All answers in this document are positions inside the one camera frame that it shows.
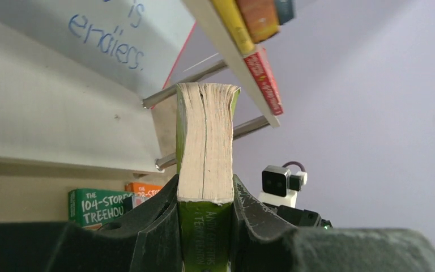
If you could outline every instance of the gray wall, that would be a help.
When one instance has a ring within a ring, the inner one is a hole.
[[[297,207],[435,244],[435,1],[318,0],[265,45],[285,115],[234,144],[250,191],[265,166],[298,160],[309,182]],[[213,53],[198,28],[178,71]],[[229,71],[207,81],[239,84]],[[259,116],[246,95],[236,111],[235,124]]]

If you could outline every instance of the yellow book spine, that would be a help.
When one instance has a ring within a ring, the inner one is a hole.
[[[255,45],[244,24],[235,0],[211,0],[242,55],[251,53]]]

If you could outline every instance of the beige surface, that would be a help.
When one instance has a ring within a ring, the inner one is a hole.
[[[176,98],[170,97],[153,111],[163,155],[174,152]],[[164,185],[176,166],[164,174],[139,181]],[[131,173],[90,171],[0,163],[0,222],[67,220],[67,192],[75,188],[122,190],[136,180]]]

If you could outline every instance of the metal rod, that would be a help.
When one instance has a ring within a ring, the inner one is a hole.
[[[241,125],[234,127],[233,133],[233,141],[242,138],[246,135],[249,135],[259,129],[265,128],[269,126],[269,122],[264,116],[260,116],[258,118],[252,119],[251,121],[245,122]],[[159,171],[162,171],[171,165],[175,165],[177,163],[176,153],[169,154],[166,157],[156,160],[156,168]]]
[[[194,75],[190,75],[187,78],[180,80],[179,82],[176,82],[175,84],[167,87],[166,89],[157,92],[150,97],[147,97],[143,99],[142,105],[146,109],[151,108],[152,106],[157,105],[159,102],[162,102],[166,98],[169,98],[176,94],[176,84],[177,83],[186,83],[186,82],[199,82],[202,80],[205,80],[206,78],[209,78],[225,69],[227,69],[228,66],[224,62],[224,60],[218,61],[217,63],[213,64],[212,66],[202,70],[201,72],[198,72]]]

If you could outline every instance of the shelf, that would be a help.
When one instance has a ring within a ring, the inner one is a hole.
[[[0,161],[159,172],[139,96],[0,23]]]
[[[274,128],[279,127],[280,124],[278,118],[274,116],[269,109],[261,90],[254,81],[254,78],[249,72],[246,63],[242,59],[241,53],[234,44],[234,41],[230,37],[212,3],[209,0],[182,1],[187,6],[191,14],[196,18],[198,25],[206,33],[211,43],[223,56],[228,68],[240,81],[243,89],[254,101],[263,116],[268,120],[269,124]]]

